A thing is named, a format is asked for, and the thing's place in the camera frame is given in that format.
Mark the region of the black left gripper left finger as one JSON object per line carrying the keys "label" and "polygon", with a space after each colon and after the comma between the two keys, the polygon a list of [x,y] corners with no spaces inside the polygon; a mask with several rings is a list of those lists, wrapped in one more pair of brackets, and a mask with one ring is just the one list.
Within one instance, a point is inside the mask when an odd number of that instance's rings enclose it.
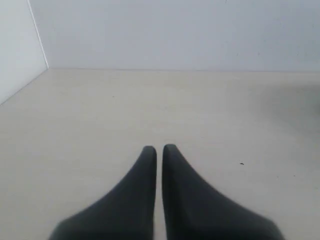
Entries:
{"label": "black left gripper left finger", "polygon": [[145,146],[121,181],[88,208],[61,221],[51,240],[152,240],[157,152]]}

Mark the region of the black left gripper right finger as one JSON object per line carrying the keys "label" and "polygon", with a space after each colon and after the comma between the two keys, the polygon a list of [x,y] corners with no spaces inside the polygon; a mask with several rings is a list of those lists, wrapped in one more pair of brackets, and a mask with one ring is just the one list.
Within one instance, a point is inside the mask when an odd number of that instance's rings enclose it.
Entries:
{"label": "black left gripper right finger", "polygon": [[162,201],[169,240],[284,239],[271,220],[207,183],[174,144],[163,148]]}

